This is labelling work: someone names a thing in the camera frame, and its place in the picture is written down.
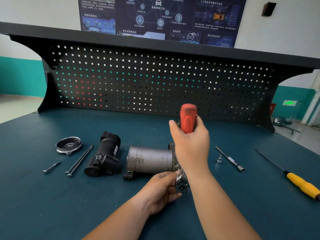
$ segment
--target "round metal cover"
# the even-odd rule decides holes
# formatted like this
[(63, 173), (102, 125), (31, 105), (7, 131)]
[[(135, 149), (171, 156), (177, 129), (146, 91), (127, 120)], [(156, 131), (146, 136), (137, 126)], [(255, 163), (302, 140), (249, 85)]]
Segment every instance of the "round metal cover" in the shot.
[(57, 152), (70, 155), (72, 152), (78, 150), (82, 146), (82, 142), (79, 137), (67, 137), (60, 140), (56, 144)]

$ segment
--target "workbench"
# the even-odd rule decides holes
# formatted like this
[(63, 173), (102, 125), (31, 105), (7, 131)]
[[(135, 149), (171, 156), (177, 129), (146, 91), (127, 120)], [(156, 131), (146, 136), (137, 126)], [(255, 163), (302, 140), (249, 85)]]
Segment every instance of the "workbench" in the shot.
[[(150, 175), (122, 179), (131, 145), (166, 149), (172, 140), (169, 116), (76, 108), (31, 113), (0, 124), (0, 239), (81, 239), (134, 196)], [(204, 120), (210, 133), (209, 167), (228, 196), (262, 239), (318, 239), (320, 203), (302, 193), (265, 153), (284, 169), (320, 188), (320, 156), (260, 126)], [(113, 176), (83, 173), (103, 131), (121, 138)], [(82, 148), (71, 156), (55, 144), (76, 136)], [(95, 147), (72, 178), (65, 171), (93, 144)], [(246, 172), (223, 158), (219, 146)], [(50, 174), (43, 170), (61, 161)], [(140, 239), (206, 239), (191, 192), (151, 216)]]

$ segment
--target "exit sign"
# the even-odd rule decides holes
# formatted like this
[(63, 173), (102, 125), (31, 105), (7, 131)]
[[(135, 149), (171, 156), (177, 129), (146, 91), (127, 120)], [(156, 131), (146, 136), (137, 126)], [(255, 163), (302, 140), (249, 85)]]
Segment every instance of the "exit sign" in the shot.
[(296, 104), (297, 104), (297, 101), (285, 100), (282, 105), (295, 106)]

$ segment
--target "hand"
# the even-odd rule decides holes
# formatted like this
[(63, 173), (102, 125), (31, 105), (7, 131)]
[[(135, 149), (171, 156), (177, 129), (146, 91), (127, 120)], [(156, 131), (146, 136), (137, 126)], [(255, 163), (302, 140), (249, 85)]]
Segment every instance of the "hand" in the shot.
[(179, 171), (158, 173), (135, 195), (146, 204), (149, 215), (158, 213), (167, 203), (182, 196), (182, 193), (177, 193), (175, 189), (178, 174)]
[(174, 140), (176, 157), (186, 175), (203, 173), (209, 170), (209, 132), (197, 116), (194, 132), (185, 134), (173, 120), (169, 121), (170, 133)]

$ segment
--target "person's right hand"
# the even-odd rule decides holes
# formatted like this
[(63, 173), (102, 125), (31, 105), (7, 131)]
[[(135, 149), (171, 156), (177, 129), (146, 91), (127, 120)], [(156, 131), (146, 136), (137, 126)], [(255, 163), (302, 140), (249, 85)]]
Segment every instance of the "person's right hand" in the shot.
[(209, 132), (199, 116), (197, 116), (196, 123), (194, 132), (185, 134), (174, 120), (169, 121), (176, 157), (187, 175), (203, 173), (209, 170)]

